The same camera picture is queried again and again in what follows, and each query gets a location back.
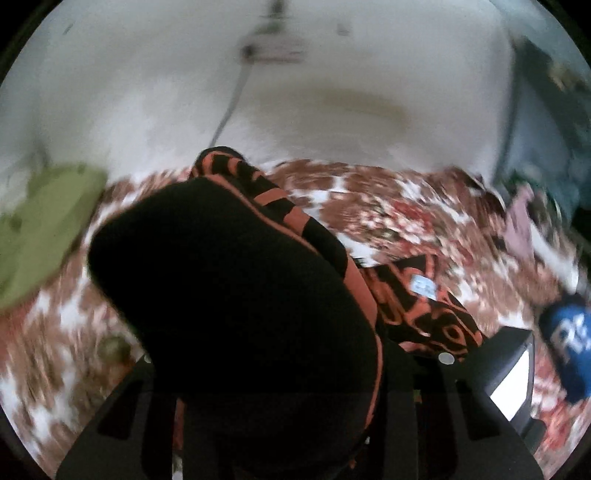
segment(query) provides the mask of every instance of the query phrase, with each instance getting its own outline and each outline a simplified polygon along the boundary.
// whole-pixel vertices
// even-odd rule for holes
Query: metal rivet
[[[447,352],[440,353],[437,358],[443,365],[453,365],[453,363],[456,361],[453,355]]]

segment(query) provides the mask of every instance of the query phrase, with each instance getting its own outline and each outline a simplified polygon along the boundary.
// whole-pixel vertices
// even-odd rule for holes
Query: dark blue fabric
[[[542,337],[552,353],[566,400],[591,396],[591,312],[571,296],[550,306],[540,317]]]

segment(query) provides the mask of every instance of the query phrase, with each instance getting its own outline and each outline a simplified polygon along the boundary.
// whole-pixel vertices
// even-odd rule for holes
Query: white label
[[[428,299],[437,300],[437,286],[435,282],[422,275],[413,275],[410,280],[410,290]]]

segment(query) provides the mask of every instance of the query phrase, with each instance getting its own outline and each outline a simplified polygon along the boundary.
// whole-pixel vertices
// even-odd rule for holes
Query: white wall
[[[229,102],[236,45],[266,4],[65,0],[0,90],[0,126],[12,125],[0,128],[0,161],[37,149],[112,177],[190,164]],[[220,143],[256,162],[492,172],[511,48],[487,0],[291,0],[288,12],[308,58],[255,66]]]

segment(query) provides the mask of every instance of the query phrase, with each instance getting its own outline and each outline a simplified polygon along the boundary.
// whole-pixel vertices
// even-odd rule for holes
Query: brown and white blanket
[[[542,265],[519,262],[496,248],[493,239],[504,228],[501,212],[494,199],[458,169],[394,173],[295,160],[267,172],[365,266],[423,253],[444,259],[439,282],[488,336],[502,325],[535,330],[530,305],[547,304],[558,296],[556,279]],[[61,273],[0,315],[0,405],[50,476],[55,476],[77,435],[133,360],[142,355],[125,323],[89,280],[89,241],[107,218],[188,175],[188,169],[169,171],[112,185]],[[170,252],[172,261],[182,261],[174,255]],[[130,345],[131,353],[105,355],[105,345],[114,339]],[[586,431],[591,406],[564,401],[541,342],[535,375],[533,414],[548,426],[535,457],[550,478]],[[178,435],[174,444],[180,447]]]

